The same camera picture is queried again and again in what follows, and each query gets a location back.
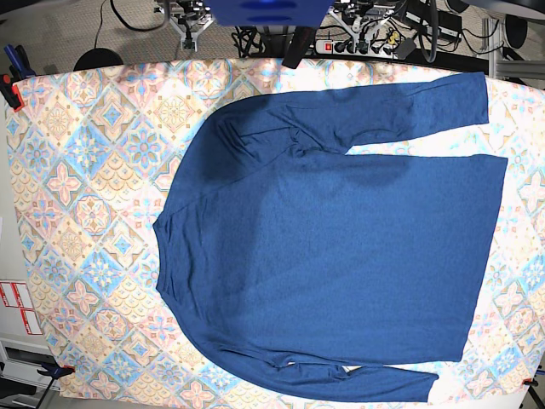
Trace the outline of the blue long-sleeve shirt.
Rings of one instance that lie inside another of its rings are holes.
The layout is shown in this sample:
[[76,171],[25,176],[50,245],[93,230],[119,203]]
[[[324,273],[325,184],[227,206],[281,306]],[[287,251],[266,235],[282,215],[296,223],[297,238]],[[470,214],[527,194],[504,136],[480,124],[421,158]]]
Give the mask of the blue long-sleeve shirt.
[[486,124],[484,74],[259,95],[202,124],[154,222],[157,289],[208,360],[313,400],[424,402],[459,361],[503,157],[352,155]]

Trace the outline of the white power strip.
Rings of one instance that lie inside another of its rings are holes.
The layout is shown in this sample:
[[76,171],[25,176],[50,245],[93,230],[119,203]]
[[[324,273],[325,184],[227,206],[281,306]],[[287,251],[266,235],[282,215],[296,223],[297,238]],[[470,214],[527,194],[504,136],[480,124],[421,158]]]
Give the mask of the white power strip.
[[352,38],[346,40],[319,39],[315,41],[314,51],[318,55],[341,55],[346,57],[370,57],[382,59],[397,59],[397,55],[388,45],[371,47],[365,41],[354,42]]

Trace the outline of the patterned tile tablecloth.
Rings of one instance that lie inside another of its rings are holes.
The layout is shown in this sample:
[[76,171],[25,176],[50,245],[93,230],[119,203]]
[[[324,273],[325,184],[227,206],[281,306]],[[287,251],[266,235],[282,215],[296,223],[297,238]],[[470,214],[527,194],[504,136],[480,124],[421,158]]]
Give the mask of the patterned tile tablecloth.
[[[392,63],[190,60],[20,82],[1,111],[1,281],[24,281],[39,347],[75,373],[65,399],[175,408],[319,408],[209,363],[158,295],[152,224],[192,134],[252,95],[433,80]],[[385,147],[390,154],[491,153],[508,159],[502,208],[462,360],[437,363],[448,404],[515,407],[544,353],[544,94],[491,80],[490,123]]]

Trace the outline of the black round stand base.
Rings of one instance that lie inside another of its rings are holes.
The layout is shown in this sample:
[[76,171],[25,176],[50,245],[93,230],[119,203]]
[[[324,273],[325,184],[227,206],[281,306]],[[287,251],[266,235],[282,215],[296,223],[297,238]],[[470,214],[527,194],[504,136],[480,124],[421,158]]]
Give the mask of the black round stand base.
[[73,71],[85,71],[109,66],[122,66],[121,56],[113,50],[94,48],[84,53],[76,62]]

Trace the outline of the red white label stickers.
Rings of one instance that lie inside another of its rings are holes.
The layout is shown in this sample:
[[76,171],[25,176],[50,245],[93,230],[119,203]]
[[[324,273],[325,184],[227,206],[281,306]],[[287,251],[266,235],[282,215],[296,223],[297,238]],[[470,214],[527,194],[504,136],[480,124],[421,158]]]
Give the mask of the red white label stickers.
[[24,281],[1,281],[1,332],[16,336],[43,334]]

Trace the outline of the blue clamp lower left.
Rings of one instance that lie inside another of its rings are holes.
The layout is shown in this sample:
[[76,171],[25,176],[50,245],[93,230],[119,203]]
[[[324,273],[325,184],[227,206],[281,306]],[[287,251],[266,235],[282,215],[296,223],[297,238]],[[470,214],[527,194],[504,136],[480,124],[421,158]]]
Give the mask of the blue clamp lower left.
[[51,377],[53,380],[59,380],[62,377],[72,375],[75,369],[71,366],[59,366],[58,364],[42,363],[37,373],[45,377]]

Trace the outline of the blue clamp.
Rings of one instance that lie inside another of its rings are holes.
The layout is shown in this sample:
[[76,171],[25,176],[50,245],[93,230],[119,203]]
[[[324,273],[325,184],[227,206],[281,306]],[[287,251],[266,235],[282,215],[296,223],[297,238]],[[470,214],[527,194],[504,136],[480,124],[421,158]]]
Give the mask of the blue clamp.
[[59,366],[58,364],[42,363],[37,373],[45,377],[51,377],[53,380],[59,380],[62,377],[72,375],[75,369],[71,366]]
[[31,69],[28,56],[22,45],[14,47],[7,44],[3,49],[11,62],[9,70],[16,81],[36,76],[36,73]]

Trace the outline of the red black clamp left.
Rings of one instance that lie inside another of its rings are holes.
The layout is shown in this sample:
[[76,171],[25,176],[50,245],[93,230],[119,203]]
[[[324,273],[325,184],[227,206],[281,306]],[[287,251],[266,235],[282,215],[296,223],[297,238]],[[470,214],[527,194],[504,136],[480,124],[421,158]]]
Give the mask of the red black clamp left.
[[8,74],[1,75],[1,93],[9,106],[18,112],[24,107],[24,101],[17,85]]

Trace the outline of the blue clamp upper left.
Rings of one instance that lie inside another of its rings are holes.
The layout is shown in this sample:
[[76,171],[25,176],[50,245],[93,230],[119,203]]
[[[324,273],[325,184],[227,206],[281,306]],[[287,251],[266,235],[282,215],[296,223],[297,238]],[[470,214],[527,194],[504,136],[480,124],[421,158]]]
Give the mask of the blue clamp upper left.
[[11,62],[9,70],[16,81],[36,76],[36,73],[31,69],[28,56],[22,45],[14,47],[7,44],[3,49]]

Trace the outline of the orange clamp lower right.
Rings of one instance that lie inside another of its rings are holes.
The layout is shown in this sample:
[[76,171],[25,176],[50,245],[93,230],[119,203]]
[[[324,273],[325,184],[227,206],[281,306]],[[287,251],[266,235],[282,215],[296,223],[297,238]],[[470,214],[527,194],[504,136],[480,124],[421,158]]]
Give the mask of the orange clamp lower right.
[[523,384],[526,385],[526,386],[537,387],[538,386],[538,381],[536,379],[534,379],[534,378],[525,379],[523,381]]

